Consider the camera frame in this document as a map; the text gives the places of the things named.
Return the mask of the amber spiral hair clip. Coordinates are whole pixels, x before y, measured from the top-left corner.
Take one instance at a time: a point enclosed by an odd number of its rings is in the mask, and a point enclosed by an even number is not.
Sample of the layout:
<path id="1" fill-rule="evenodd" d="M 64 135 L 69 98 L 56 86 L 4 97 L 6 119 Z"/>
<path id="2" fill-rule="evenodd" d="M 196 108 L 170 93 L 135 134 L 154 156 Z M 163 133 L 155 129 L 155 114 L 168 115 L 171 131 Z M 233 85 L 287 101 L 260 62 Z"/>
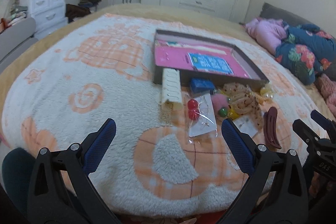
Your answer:
<path id="1" fill-rule="evenodd" d="M 258 104 L 262 105 L 265 102 L 265 97 L 261 96 L 256 92 L 251 92 L 251 95 L 256 99 Z"/>

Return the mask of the pink fluffy pompom clip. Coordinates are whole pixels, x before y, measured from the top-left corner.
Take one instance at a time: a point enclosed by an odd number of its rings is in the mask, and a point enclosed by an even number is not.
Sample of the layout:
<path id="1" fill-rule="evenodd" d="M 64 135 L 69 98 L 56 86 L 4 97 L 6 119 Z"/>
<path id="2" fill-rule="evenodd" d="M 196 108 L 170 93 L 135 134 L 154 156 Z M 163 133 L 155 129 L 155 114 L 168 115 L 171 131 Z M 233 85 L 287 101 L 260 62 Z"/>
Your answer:
<path id="1" fill-rule="evenodd" d="M 222 93 L 216 93 L 211 96 L 214 112 L 217 113 L 222 108 L 228 108 L 228 97 Z"/>

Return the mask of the pink knitted cloth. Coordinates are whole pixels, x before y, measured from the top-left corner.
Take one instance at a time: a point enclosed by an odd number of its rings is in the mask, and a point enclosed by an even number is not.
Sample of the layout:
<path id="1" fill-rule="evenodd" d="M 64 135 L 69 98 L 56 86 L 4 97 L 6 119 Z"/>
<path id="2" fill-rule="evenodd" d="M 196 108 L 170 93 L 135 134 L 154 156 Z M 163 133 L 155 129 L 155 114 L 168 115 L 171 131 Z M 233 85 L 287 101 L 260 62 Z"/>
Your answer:
<path id="1" fill-rule="evenodd" d="M 333 116 L 336 116 L 336 86 L 326 74 L 322 74 L 317 78 L 317 88 L 325 100 L 328 108 Z"/>

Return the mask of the white drawer cabinet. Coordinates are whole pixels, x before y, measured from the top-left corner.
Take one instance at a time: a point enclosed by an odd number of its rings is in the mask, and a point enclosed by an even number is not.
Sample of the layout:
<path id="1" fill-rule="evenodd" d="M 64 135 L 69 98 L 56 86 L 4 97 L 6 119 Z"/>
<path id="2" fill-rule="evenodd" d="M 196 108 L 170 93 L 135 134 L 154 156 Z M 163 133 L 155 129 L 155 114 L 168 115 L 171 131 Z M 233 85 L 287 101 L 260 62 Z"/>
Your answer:
<path id="1" fill-rule="evenodd" d="M 21 0 L 27 6 L 27 16 L 36 23 L 34 37 L 49 36 L 68 24 L 65 0 Z"/>

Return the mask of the pink booklet in tray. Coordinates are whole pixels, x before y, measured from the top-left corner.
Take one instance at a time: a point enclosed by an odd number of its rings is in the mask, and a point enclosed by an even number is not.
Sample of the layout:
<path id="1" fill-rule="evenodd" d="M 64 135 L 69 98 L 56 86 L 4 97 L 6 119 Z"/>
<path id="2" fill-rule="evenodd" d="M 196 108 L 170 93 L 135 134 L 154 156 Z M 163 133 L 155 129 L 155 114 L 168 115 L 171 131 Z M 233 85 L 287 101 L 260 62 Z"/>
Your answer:
<path id="1" fill-rule="evenodd" d="M 251 78 L 248 69 L 234 56 L 233 49 L 209 43 L 156 40 L 154 59 L 155 65 L 165 68 Z"/>

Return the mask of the brown cardboard tray box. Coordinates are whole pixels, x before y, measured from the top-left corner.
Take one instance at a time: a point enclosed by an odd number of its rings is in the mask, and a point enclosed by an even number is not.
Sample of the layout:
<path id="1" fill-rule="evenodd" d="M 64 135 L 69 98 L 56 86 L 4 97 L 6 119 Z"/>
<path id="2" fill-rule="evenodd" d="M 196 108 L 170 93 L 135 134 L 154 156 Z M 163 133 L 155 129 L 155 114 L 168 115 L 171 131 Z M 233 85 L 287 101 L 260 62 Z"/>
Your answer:
<path id="1" fill-rule="evenodd" d="M 157 29 L 154 36 L 153 82 L 161 84 L 164 69 L 180 73 L 181 85 L 191 79 L 207 79 L 215 86 L 226 83 L 261 89 L 269 79 L 238 47 L 231 43 Z"/>

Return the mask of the dotted mesh bow clip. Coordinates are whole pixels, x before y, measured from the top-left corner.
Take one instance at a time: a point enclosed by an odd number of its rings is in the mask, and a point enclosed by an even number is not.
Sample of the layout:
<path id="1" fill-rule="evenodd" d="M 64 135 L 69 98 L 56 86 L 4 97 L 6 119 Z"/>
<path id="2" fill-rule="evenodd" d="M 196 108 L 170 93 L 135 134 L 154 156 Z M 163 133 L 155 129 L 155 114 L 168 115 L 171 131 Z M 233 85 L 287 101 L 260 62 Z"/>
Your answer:
<path id="1" fill-rule="evenodd" d="M 223 92 L 229 97 L 229 105 L 239 115 L 248 115 L 258 129 L 264 126 L 264 118 L 259 102 L 250 87 L 239 83 L 227 83 Z"/>

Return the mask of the yellow bangles packet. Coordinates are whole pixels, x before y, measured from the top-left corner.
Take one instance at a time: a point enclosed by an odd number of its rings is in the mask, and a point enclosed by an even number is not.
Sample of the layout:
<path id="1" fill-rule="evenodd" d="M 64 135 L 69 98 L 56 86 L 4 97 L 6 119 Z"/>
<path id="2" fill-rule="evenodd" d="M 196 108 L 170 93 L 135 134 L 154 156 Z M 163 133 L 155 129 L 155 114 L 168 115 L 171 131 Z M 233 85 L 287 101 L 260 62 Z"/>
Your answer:
<path id="1" fill-rule="evenodd" d="M 230 118 L 231 120 L 235 120 L 240 117 L 240 114 L 236 113 L 236 111 L 231 106 L 220 108 L 217 114 L 221 118 Z"/>

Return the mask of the pink padded jacket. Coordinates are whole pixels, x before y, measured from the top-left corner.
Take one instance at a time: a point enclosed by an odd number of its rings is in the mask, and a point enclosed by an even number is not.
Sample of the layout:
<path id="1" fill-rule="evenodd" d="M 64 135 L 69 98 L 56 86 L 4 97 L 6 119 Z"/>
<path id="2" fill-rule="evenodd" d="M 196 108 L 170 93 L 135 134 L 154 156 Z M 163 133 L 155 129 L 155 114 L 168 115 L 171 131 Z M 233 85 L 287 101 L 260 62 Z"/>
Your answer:
<path id="1" fill-rule="evenodd" d="M 273 56 L 282 40 L 287 38 L 282 19 L 254 18 L 244 27 L 248 35 Z"/>

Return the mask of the dark clothes pile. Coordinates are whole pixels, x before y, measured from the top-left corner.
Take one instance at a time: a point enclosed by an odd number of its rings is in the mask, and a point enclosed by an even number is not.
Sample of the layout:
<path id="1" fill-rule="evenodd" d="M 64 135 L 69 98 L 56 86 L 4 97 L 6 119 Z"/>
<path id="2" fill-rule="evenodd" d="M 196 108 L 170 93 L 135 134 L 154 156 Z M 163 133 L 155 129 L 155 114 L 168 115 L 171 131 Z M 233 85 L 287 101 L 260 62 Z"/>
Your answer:
<path id="1" fill-rule="evenodd" d="M 66 4 L 66 18 L 68 19 L 68 23 L 91 14 L 91 9 L 97 11 L 100 2 L 101 0 L 80 0 L 77 5 Z"/>

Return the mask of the dark red banana clip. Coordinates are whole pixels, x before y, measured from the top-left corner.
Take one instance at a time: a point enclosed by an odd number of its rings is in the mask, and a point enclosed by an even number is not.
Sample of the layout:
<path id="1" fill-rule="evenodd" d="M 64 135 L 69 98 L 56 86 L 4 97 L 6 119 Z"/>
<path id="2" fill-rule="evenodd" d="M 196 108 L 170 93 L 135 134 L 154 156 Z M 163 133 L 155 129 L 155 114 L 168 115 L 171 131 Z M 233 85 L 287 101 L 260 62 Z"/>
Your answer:
<path id="1" fill-rule="evenodd" d="M 277 109 L 271 107 L 264 113 L 264 138 L 268 145 L 282 149 L 276 134 Z"/>

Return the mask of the red bead earrings packet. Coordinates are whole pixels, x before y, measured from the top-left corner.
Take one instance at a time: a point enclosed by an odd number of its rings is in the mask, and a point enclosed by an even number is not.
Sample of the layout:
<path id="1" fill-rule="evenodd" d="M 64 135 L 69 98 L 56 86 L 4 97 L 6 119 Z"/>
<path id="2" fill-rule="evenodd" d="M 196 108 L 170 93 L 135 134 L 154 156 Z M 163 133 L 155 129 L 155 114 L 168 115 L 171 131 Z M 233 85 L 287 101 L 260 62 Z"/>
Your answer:
<path id="1" fill-rule="evenodd" d="M 202 144 L 218 137 L 218 125 L 209 92 L 183 95 L 185 103 L 185 142 Z"/>

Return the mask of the pearl earrings card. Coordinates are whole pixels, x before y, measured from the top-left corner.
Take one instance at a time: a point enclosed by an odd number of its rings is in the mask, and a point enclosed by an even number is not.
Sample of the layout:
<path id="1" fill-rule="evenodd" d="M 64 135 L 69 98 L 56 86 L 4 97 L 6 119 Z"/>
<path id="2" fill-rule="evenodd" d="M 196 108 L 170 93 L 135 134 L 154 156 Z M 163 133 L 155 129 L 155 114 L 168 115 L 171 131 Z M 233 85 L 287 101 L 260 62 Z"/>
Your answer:
<path id="1" fill-rule="evenodd" d="M 251 138 L 253 138 L 259 131 L 249 116 L 241 116 L 234 120 L 234 124 L 240 132 L 249 135 Z"/>

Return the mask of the tan bedspread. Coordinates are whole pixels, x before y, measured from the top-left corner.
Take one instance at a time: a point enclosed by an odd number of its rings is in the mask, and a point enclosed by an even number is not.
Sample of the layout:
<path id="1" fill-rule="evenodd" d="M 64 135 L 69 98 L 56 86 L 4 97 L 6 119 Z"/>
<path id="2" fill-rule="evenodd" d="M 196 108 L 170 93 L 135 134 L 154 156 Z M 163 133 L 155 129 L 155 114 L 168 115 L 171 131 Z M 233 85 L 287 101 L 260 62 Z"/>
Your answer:
<path id="1" fill-rule="evenodd" d="M 237 23 L 232 23 L 228 20 L 219 19 L 205 14 L 200 14 L 191 10 L 173 7 L 142 5 L 139 3 L 115 5 L 103 8 L 98 12 L 87 15 L 84 18 L 81 18 L 55 31 L 46 38 L 30 46 L 15 61 L 13 61 L 1 73 L 1 110 L 3 110 L 7 93 L 9 92 L 12 84 L 24 71 L 24 69 L 26 69 L 36 58 L 42 55 L 59 40 L 74 30 L 87 25 L 89 22 L 94 21 L 105 14 L 146 18 L 150 20 L 161 20 L 164 22 L 172 22 L 176 26 L 184 24 L 185 26 L 191 26 L 194 29 L 200 28 L 209 32 L 221 34 L 226 39 L 233 38 L 236 41 L 240 40 L 249 45 L 255 46 L 257 50 L 266 54 L 266 57 L 262 58 L 260 61 L 261 64 L 265 66 L 262 71 L 266 74 L 267 77 L 269 77 L 272 72 L 280 73 L 280 71 L 284 71 L 289 73 L 289 71 L 276 62 L 269 53 L 266 53 L 264 49 L 258 46 L 257 43 L 252 40 L 252 38 L 249 37 L 248 34 L 243 30 L 243 27 Z"/>

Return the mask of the blue floral quilt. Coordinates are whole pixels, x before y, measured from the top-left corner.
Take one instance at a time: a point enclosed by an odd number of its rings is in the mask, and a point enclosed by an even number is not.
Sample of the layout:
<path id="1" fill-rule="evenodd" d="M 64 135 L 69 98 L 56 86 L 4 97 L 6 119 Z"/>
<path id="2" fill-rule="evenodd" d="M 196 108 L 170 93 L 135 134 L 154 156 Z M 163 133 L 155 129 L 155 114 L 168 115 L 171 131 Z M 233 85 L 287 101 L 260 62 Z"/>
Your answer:
<path id="1" fill-rule="evenodd" d="M 304 85 L 313 84 L 335 60 L 335 37 L 315 24 L 282 25 L 286 37 L 276 48 L 275 60 Z"/>

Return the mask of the small blue jewelry box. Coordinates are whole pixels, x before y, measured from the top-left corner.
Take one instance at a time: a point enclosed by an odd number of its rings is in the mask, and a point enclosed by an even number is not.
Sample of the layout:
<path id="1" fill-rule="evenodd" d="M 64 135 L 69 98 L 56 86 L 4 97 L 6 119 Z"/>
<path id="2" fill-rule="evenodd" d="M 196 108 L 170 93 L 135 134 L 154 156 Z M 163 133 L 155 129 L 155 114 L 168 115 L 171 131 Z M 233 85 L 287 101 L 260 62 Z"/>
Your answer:
<path id="1" fill-rule="evenodd" d="M 194 94 L 201 94 L 209 92 L 210 94 L 214 93 L 215 85 L 207 79 L 190 79 L 190 90 Z"/>

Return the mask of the grey chair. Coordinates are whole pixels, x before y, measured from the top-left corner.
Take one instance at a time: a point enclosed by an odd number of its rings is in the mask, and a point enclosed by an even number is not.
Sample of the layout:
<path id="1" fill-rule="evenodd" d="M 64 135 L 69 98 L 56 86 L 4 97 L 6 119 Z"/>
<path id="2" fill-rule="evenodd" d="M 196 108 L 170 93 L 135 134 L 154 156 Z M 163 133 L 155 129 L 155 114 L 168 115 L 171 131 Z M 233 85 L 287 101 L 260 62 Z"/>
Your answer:
<path id="1" fill-rule="evenodd" d="M 0 73 L 38 41 L 35 29 L 35 19 L 26 18 L 1 33 Z"/>

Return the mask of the cream white hair claw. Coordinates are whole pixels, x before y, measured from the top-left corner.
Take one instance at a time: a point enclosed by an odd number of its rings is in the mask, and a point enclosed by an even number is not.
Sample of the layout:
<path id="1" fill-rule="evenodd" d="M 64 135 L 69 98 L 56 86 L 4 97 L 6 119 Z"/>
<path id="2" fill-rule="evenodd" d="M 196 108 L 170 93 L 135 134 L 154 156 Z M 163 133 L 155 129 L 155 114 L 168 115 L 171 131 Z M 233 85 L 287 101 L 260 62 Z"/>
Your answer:
<path id="1" fill-rule="evenodd" d="M 183 109 L 179 70 L 164 68 L 162 75 L 161 107 L 172 111 Z"/>

